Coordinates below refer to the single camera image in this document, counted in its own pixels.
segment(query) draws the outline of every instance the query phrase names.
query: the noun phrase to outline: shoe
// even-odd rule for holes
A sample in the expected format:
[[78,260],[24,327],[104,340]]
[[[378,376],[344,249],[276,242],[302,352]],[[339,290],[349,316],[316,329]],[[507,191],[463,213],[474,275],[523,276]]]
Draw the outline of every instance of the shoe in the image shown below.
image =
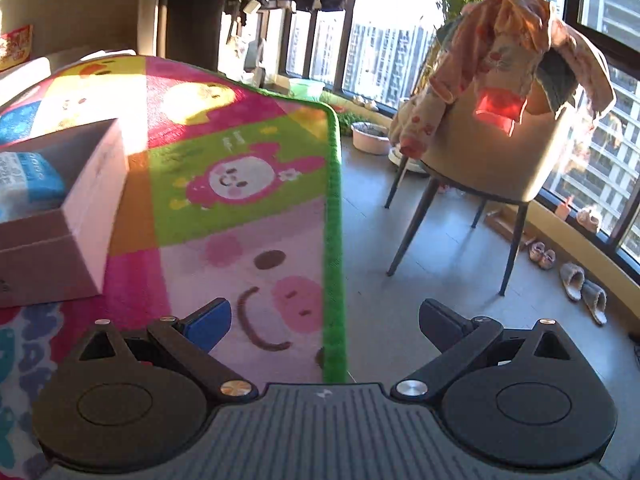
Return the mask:
[[538,262],[538,266],[542,270],[549,270],[556,264],[556,252],[553,249],[545,251]]
[[597,233],[602,224],[602,215],[594,206],[583,207],[575,215],[575,219],[582,227],[591,233]]
[[587,305],[593,319],[600,326],[607,322],[604,309],[607,307],[607,293],[597,283],[585,280],[582,285],[582,300]]
[[376,104],[376,102],[373,99],[369,100],[369,101],[366,101],[364,103],[364,107],[367,110],[370,110],[371,112],[377,112],[378,111],[378,105]]
[[536,242],[529,248],[529,260],[538,263],[545,253],[545,245],[542,242]]
[[581,290],[584,285],[584,269],[576,264],[567,262],[560,267],[560,279],[569,299],[580,301],[582,297]]

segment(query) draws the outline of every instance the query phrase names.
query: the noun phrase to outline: colorful play mat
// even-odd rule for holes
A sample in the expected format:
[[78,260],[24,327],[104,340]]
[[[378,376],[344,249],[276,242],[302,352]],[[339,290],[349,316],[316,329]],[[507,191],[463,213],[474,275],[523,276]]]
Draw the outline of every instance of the colorful play mat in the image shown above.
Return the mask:
[[333,111],[178,62],[106,57],[5,108],[0,145],[112,118],[130,170],[103,295],[0,310],[8,478],[32,480],[46,465],[31,403],[95,319],[142,328],[220,296],[232,305],[231,329],[211,354],[259,388],[346,378]]

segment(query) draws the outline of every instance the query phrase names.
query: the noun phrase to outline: hanging clothes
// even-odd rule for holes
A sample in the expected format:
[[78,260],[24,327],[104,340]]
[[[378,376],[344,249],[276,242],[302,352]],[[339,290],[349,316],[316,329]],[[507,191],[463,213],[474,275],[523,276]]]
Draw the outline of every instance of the hanging clothes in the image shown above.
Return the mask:
[[482,0],[463,9],[427,88],[398,110],[391,141],[400,141],[402,154],[419,158],[436,133],[445,105],[455,102],[471,82],[478,96],[476,118],[511,135],[550,47],[583,85],[592,120],[601,118],[614,105],[615,94],[600,51],[562,22],[546,0]]

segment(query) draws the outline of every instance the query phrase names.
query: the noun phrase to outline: window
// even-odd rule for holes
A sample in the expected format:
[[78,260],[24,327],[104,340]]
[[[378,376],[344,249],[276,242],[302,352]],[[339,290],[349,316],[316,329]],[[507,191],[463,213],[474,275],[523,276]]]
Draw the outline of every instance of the window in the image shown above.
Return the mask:
[[[232,22],[230,14],[222,14],[218,47],[218,70],[229,79],[242,80],[248,45],[258,38],[259,28],[260,14],[257,12],[246,16],[244,27],[240,21]],[[231,31],[233,39],[230,44],[227,44],[226,38],[228,38],[229,31]]]
[[622,241],[622,248],[636,261],[640,261],[640,215]]
[[441,24],[435,0],[356,0],[342,88],[397,108]]
[[576,208],[595,206],[602,234],[590,240],[640,283],[640,0],[576,1],[568,0],[570,24],[607,54],[616,105],[592,132],[572,129],[544,187],[559,198],[573,196]]
[[[577,208],[596,206],[602,213],[602,230],[606,234],[620,219],[629,190],[638,181],[635,167],[640,158],[640,84],[628,75],[625,78],[636,86],[633,92],[625,91],[632,103],[630,114],[620,111],[618,103],[593,132],[587,132],[583,125],[574,127],[564,155],[545,183],[549,191],[562,198],[573,195]],[[584,101],[583,98],[580,108],[585,106]]]
[[302,75],[305,66],[306,38],[309,35],[310,12],[296,12],[291,19],[287,72]]
[[580,22],[640,51],[640,0],[582,0]]
[[318,12],[309,77],[334,83],[344,12]]

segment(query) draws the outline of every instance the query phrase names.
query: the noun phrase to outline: gray slipper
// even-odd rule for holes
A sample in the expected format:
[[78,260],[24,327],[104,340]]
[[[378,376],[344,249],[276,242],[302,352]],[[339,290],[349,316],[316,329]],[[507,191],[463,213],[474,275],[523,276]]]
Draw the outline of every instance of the gray slipper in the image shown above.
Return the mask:
[[567,262],[560,267],[560,279],[569,299],[580,301],[580,290],[584,284],[584,269]]
[[597,283],[586,280],[582,285],[582,299],[589,308],[593,319],[599,325],[607,322],[604,309],[607,307],[607,293]]

